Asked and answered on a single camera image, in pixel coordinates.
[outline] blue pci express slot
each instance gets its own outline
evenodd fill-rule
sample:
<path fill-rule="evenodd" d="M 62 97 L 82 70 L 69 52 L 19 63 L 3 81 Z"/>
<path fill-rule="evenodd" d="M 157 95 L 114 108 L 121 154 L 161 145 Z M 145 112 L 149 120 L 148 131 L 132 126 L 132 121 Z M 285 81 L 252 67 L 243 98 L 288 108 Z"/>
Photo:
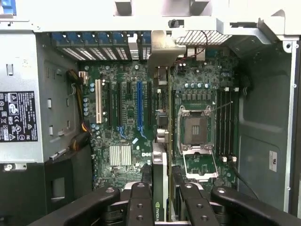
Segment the blue pci express slot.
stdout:
<path fill-rule="evenodd" d="M 137 82 L 137 129 L 143 138 L 143 84 L 142 81 Z"/>

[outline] gray metal panel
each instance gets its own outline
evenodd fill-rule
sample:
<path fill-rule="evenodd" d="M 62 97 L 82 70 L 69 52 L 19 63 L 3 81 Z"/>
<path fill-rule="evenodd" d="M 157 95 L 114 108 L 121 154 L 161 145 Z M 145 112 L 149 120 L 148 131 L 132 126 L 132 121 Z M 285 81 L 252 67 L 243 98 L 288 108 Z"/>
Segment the gray metal panel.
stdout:
<path fill-rule="evenodd" d="M 34 91 L 37 142 L 0 143 L 0 162 L 43 162 L 36 38 L 32 32 L 0 34 L 0 90 Z M 6 64 L 14 75 L 7 76 Z"/>
<path fill-rule="evenodd" d="M 65 76 L 68 69 L 77 69 L 74 61 L 62 57 L 50 46 L 46 34 L 37 34 L 37 56 L 39 72 L 40 112 L 43 134 L 43 161 L 66 148 L 73 136 L 79 132 L 79 117 L 75 95 L 71 93 L 71 83 Z M 52 108 L 46 107 L 52 100 Z M 49 126 L 53 126 L 53 136 L 49 135 Z"/>
<path fill-rule="evenodd" d="M 245 58 L 253 89 L 239 101 L 239 171 L 261 201 L 280 210 L 289 151 L 291 56 L 282 45 L 271 45 Z M 269 169 L 270 151 L 277 153 L 276 172 Z M 239 190 L 250 194 L 242 183 Z"/>

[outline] white pci slot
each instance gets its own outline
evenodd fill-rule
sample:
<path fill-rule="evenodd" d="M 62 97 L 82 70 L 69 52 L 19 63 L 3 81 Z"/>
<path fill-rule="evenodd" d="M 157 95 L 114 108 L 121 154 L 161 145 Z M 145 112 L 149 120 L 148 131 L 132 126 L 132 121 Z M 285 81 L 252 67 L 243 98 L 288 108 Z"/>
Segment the white pci slot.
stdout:
<path fill-rule="evenodd" d="M 95 95 L 96 95 L 96 123 L 103 122 L 103 102 L 102 102 L 103 86 L 100 79 L 95 80 Z"/>

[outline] motherboard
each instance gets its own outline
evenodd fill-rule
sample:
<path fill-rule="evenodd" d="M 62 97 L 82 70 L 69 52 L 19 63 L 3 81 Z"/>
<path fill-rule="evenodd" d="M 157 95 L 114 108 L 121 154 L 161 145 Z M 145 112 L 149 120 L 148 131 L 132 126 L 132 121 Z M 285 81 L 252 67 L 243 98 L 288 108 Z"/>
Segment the motherboard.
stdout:
<path fill-rule="evenodd" d="M 231 52 L 207 50 L 203 61 L 186 59 L 170 68 L 167 86 L 155 86 L 147 62 L 81 62 L 83 107 L 91 130 L 93 188 L 122 189 L 150 172 L 152 144 L 162 139 L 172 115 L 172 165 L 184 180 L 236 186 L 226 164 L 236 158 L 238 85 Z"/>

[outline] power supply label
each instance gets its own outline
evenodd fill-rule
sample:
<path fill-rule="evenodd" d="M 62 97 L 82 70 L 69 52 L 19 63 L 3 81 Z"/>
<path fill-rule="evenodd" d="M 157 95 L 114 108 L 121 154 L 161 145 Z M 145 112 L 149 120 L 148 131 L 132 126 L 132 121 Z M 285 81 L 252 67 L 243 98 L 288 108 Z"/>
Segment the power supply label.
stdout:
<path fill-rule="evenodd" d="M 0 92 L 0 143 L 29 141 L 38 141 L 34 92 Z"/>

